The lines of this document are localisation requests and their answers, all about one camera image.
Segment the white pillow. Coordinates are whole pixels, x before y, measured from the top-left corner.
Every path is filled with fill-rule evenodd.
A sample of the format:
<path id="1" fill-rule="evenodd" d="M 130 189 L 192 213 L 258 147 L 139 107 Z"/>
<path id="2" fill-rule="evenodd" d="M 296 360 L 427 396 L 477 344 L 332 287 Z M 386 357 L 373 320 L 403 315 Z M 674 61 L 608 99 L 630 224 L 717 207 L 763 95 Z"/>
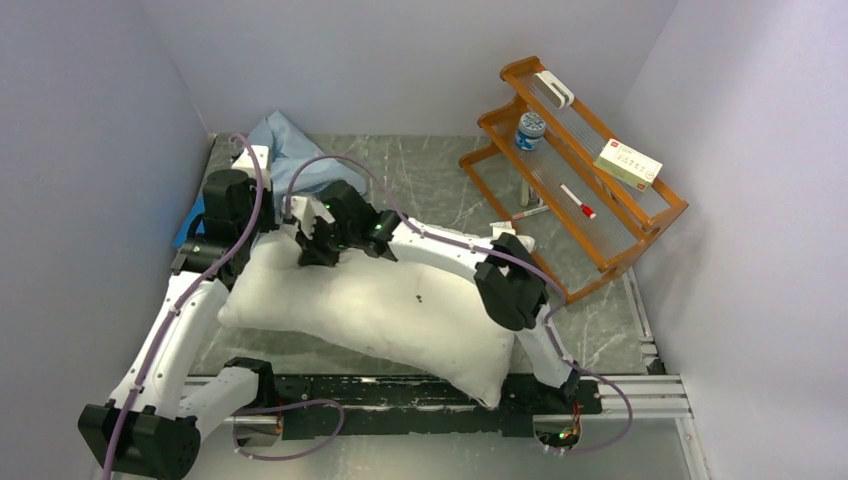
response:
<path id="1" fill-rule="evenodd" d="M 333 267 L 301 266 L 300 253 L 282 230 L 262 235 L 219 322 L 304 333 L 421 369 L 484 407 L 499 404 L 515 336 L 489 317 L 472 282 L 355 249 Z"/>

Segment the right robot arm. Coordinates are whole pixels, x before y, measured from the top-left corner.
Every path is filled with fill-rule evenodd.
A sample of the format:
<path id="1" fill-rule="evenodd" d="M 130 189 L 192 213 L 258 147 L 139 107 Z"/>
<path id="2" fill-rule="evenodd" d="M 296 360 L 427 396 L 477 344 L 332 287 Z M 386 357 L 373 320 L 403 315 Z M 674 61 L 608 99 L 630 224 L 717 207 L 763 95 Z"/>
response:
<path id="1" fill-rule="evenodd" d="M 476 238 L 427 225 L 397 210 L 378 211 L 345 181 L 315 196 L 288 195 L 283 230 L 301 249 L 302 266 L 335 266 L 343 252 L 422 264 L 471 281 L 489 318 L 516 334 L 550 413 L 578 399 L 581 373 L 556 332 L 549 278 L 519 238 L 500 233 Z"/>

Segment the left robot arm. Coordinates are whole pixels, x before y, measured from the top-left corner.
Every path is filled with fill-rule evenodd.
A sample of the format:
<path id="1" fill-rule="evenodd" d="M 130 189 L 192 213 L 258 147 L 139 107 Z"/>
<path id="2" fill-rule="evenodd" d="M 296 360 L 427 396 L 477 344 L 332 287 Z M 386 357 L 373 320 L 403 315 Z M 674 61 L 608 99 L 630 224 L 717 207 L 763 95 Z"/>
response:
<path id="1" fill-rule="evenodd" d="M 235 357 L 186 394 L 201 337 L 217 320 L 256 238 L 275 227 L 269 173 L 210 174 L 190 217 L 156 320 L 119 385 L 86 405 L 78 429 L 107 478 L 183 479 L 202 441 L 231 414 L 261 416 L 281 403 L 269 362 Z"/>

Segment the light blue pillowcase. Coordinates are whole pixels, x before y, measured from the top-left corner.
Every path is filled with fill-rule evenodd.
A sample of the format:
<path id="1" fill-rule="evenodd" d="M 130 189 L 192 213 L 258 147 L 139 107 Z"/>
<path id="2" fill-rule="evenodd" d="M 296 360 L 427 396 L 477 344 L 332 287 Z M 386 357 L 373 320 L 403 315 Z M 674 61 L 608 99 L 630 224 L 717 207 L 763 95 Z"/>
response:
<path id="1" fill-rule="evenodd" d="M 277 206 L 284 200 L 292 174 L 306 161 L 324 152 L 280 111 L 264 117 L 247 136 L 252 145 L 269 149 L 270 180 Z M 331 182 L 344 180 L 360 194 L 368 191 L 368 182 L 355 170 L 337 159 L 323 159 L 303 170 L 297 177 L 295 194 L 314 194 Z"/>

